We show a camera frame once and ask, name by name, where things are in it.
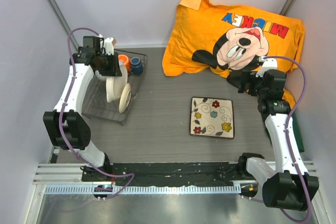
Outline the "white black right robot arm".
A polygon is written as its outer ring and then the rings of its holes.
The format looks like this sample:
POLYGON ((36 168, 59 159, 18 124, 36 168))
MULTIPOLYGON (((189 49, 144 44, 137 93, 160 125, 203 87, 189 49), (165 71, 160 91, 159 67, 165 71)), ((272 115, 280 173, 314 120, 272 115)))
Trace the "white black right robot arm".
POLYGON ((239 93, 247 91, 258 98, 266 132, 275 155, 275 168, 271 168, 260 154, 242 153, 237 173, 242 179, 253 177, 262 186, 262 200, 270 208, 306 211, 308 202, 319 189, 319 181, 309 175, 295 139, 290 116, 291 108, 283 96, 286 74, 267 70, 263 74, 243 71, 239 93))

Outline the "black wire dish rack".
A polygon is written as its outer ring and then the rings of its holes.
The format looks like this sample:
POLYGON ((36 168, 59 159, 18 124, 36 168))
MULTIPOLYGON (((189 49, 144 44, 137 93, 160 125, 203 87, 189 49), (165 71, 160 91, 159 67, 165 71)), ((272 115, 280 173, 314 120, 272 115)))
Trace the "black wire dish rack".
POLYGON ((140 75, 128 75, 128 83, 131 86, 131 101, 126 111, 119 113, 119 101, 110 103, 106 99, 106 82, 100 81, 95 73, 88 86, 84 102, 82 105, 82 115, 88 118, 95 118, 123 125, 132 107, 132 103, 137 96, 145 72, 140 75))

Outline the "large white oval dish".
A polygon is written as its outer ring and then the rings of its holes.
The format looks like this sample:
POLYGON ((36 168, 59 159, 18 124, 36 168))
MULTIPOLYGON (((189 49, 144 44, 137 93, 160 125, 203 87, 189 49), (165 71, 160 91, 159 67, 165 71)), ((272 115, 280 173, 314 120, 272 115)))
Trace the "large white oval dish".
POLYGON ((108 103, 121 98, 123 89, 128 83, 128 71, 122 60, 119 60, 119 67, 122 76, 107 77, 106 79, 106 99, 108 103))

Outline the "square floral plate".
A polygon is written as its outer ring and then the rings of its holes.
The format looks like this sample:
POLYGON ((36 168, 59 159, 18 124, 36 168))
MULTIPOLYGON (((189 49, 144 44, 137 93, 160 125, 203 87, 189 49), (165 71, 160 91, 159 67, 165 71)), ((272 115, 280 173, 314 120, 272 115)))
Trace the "square floral plate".
POLYGON ((233 102, 228 99, 192 97, 189 134, 233 139, 233 102))

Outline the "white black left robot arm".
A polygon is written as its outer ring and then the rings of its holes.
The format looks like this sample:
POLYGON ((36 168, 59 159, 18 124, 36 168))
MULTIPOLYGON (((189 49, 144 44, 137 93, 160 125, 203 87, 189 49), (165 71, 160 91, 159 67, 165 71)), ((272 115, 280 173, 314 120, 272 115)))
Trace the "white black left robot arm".
POLYGON ((43 115, 43 123, 54 147, 71 152, 105 182, 112 176, 106 153, 91 140, 91 129, 82 117, 87 88, 97 71, 106 77, 120 77, 118 54, 114 46, 83 46, 69 57, 69 75, 62 95, 52 111, 43 115))

